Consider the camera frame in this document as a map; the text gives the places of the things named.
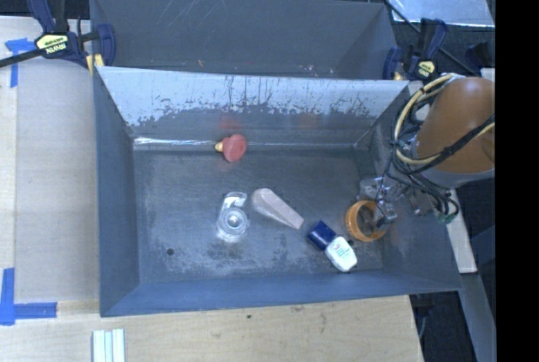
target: red ball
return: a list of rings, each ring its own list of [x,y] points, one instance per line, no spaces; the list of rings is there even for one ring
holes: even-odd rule
[[[247,151],[247,141],[243,135],[225,137],[221,142],[222,154],[229,162],[237,162]]]

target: wooden table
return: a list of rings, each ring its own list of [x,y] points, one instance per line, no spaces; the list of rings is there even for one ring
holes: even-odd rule
[[[32,25],[31,20],[21,22]],[[24,36],[9,18],[0,17],[0,25],[2,47],[6,39]],[[0,58],[9,55],[0,51]],[[9,87],[9,73],[9,67],[0,69],[0,269],[14,266],[16,243],[18,89]],[[51,243],[50,250],[55,249]],[[424,360],[405,295],[114,318],[101,318],[95,299],[58,301],[55,319],[0,326],[0,360],[89,361],[92,332],[116,328],[125,330],[129,362]]]

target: blue clamp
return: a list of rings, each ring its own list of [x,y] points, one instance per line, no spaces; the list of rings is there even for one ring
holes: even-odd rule
[[[382,79],[421,80],[424,83],[435,77],[434,58],[447,36],[447,25],[441,19],[421,19],[421,30],[417,45],[410,45],[408,53],[394,46],[384,62]]]
[[[104,64],[111,65],[116,53],[112,26],[99,24],[95,31],[83,35],[79,19],[78,32],[75,34],[69,31],[69,23],[64,14],[65,2],[66,0],[27,0],[30,13],[40,23],[43,34],[34,41],[33,50],[0,60],[0,67],[43,56],[46,59],[71,61],[88,68],[88,53],[84,50],[84,43],[90,40],[99,40]]]
[[[14,284],[15,269],[5,269],[3,271],[2,299],[0,299],[0,325],[13,326],[16,320],[56,317],[56,302],[15,304]]]

